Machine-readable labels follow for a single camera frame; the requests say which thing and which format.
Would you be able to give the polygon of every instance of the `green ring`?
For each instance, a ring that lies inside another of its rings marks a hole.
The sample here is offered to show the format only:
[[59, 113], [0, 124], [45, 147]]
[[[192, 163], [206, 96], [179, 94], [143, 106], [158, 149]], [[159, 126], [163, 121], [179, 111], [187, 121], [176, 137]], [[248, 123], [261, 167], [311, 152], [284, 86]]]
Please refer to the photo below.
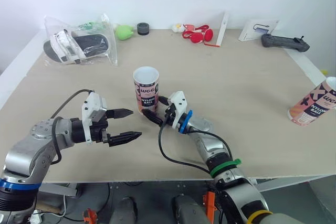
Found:
[[211, 175], [211, 177], [214, 177], [214, 174], [216, 172], [218, 172], [220, 169], [225, 168], [225, 167], [227, 167], [229, 165], [240, 165], [241, 163], [242, 162], [241, 162], [241, 160], [239, 158], [237, 158], [234, 161], [227, 161], [227, 162], [222, 163], [220, 165], [217, 165], [215, 168], [213, 168], [212, 171], [210, 172], [210, 175]]

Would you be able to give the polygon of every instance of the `wooden table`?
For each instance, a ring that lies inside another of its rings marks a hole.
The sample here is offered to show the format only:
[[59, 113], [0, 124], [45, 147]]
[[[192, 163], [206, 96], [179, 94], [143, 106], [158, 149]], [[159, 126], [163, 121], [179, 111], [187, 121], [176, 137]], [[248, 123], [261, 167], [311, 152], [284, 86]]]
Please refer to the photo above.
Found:
[[[34, 123], [49, 118], [75, 91], [88, 88], [105, 97], [109, 109], [134, 111], [110, 119], [108, 132], [143, 134], [126, 145], [82, 143], [63, 150], [62, 162], [50, 167], [45, 182], [209, 179], [200, 170], [165, 160], [157, 145], [159, 127], [137, 111], [132, 73], [153, 66], [160, 73], [160, 94], [183, 90], [188, 108], [214, 123], [247, 176], [334, 174], [335, 110], [307, 127], [292, 123], [287, 109], [315, 85], [282, 48], [264, 48], [260, 40], [240, 42], [239, 33], [227, 30], [222, 47], [213, 48], [169, 30], [152, 30], [118, 42], [118, 67], [48, 65], [42, 54], [0, 111], [0, 163]], [[73, 99], [60, 115], [81, 117], [86, 96]], [[162, 142], [170, 157], [202, 164], [188, 136], [167, 127]]]

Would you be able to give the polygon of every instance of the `black remote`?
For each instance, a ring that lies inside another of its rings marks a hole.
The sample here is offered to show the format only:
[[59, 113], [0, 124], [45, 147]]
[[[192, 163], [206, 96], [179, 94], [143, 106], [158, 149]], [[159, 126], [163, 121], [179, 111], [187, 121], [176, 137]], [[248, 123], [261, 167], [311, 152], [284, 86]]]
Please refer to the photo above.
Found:
[[261, 37], [261, 43], [264, 47], [289, 47], [298, 50], [299, 52], [305, 52], [309, 49], [309, 45], [303, 41], [303, 36], [299, 38], [286, 38], [273, 36], [271, 34], [263, 34]]

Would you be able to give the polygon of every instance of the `plastic bag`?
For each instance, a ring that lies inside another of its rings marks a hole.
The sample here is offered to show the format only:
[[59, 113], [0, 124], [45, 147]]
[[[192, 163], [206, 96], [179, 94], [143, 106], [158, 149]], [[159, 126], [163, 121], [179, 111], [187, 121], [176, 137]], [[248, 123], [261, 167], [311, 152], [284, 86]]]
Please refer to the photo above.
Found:
[[106, 14], [97, 22], [70, 26], [55, 18], [45, 17], [49, 40], [44, 43], [44, 52], [49, 65], [81, 64], [91, 65], [109, 62], [117, 66], [117, 47], [113, 28]]

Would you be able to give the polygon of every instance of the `yellow object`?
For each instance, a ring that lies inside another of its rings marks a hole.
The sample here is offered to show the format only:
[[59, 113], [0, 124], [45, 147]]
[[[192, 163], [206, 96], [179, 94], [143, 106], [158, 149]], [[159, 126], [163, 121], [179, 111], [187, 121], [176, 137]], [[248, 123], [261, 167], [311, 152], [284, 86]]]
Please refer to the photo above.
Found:
[[322, 72], [322, 74], [324, 74], [325, 76], [328, 74], [327, 69], [320, 69], [320, 71]]
[[254, 212], [253, 214], [251, 214], [250, 215], [250, 217], [248, 218], [248, 220], [247, 220], [247, 224], [252, 224], [253, 222], [253, 220], [257, 217], [257, 216], [259, 216], [259, 215], [262, 215], [262, 214], [273, 214], [272, 212], [270, 212], [270, 211], [267, 211], [267, 210], [259, 210], [259, 211], [256, 211], [256, 212]]

